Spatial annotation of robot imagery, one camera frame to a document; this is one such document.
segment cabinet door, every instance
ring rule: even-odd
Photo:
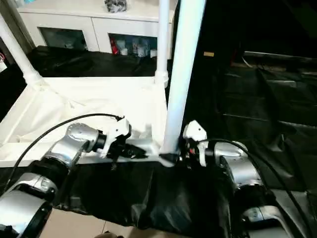
[[[96,37],[101,52],[112,53],[109,34],[129,36],[158,37],[159,23],[110,18],[92,18]],[[172,24],[169,24],[167,55],[171,53]]]
[[[20,13],[36,46],[99,51],[90,17]]]

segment tile floor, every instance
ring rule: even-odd
[[[124,238],[185,238],[154,229],[139,230],[106,222],[93,216],[53,209],[40,238],[95,238],[110,231]]]

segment shelf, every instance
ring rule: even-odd
[[[89,16],[135,21],[159,21],[159,0],[127,0],[125,12],[109,13],[103,0],[36,0],[19,7],[23,13]],[[177,0],[170,0],[169,23],[173,22]]]

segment white tube frame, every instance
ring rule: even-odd
[[[42,80],[40,74],[33,68],[30,61],[24,54],[21,46],[17,42],[4,18],[0,14],[0,37],[5,43],[6,47],[9,49],[12,54],[15,62],[20,67],[23,72],[23,77],[27,84],[35,84]]]
[[[174,54],[174,64],[169,93],[168,110],[165,126],[165,136],[162,152],[177,151],[178,138],[181,131],[189,82],[195,58],[195,52],[204,15],[206,0],[181,2],[177,38]],[[159,33],[158,62],[155,76],[156,83],[168,81],[167,74],[167,38],[168,38],[169,0],[159,3]],[[10,50],[15,61],[23,72],[27,84],[43,81],[43,78],[33,68],[22,48],[12,34],[0,14],[0,37]]]
[[[205,5],[206,0],[181,2],[162,153],[177,151]]]
[[[168,84],[167,72],[167,41],[169,25],[169,0],[159,1],[158,18],[158,58],[157,70],[155,72],[156,82],[163,82],[165,87]]]

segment black fabric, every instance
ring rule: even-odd
[[[269,161],[293,191],[317,236],[317,78],[253,68],[231,68],[218,77],[204,73],[196,70],[193,75],[183,124],[196,118],[209,137],[240,141]],[[281,184],[263,163],[258,164],[280,206],[307,234]]]
[[[151,59],[44,47],[29,56],[41,75],[52,77],[151,76],[156,67]],[[183,124],[196,119],[209,137],[243,142],[251,152],[272,163],[293,191],[317,237],[317,78],[249,68],[231,68],[214,75],[208,69],[207,61],[195,61]],[[4,116],[24,83],[15,66],[0,78],[12,86],[1,95]],[[259,162],[259,166],[284,212],[307,233],[277,179],[265,165]],[[0,169],[0,184],[5,183],[9,171]],[[77,179],[70,185],[69,196],[59,208],[94,213],[140,228],[151,226],[183,234],[211,230],[225,233],[230,194],[225,186],[218,186],[217,182],[224,184],[219,180],[225,177],[214,168],[191,171],[138,163],[110,171],[110,165],[80,165],[74,177]]]

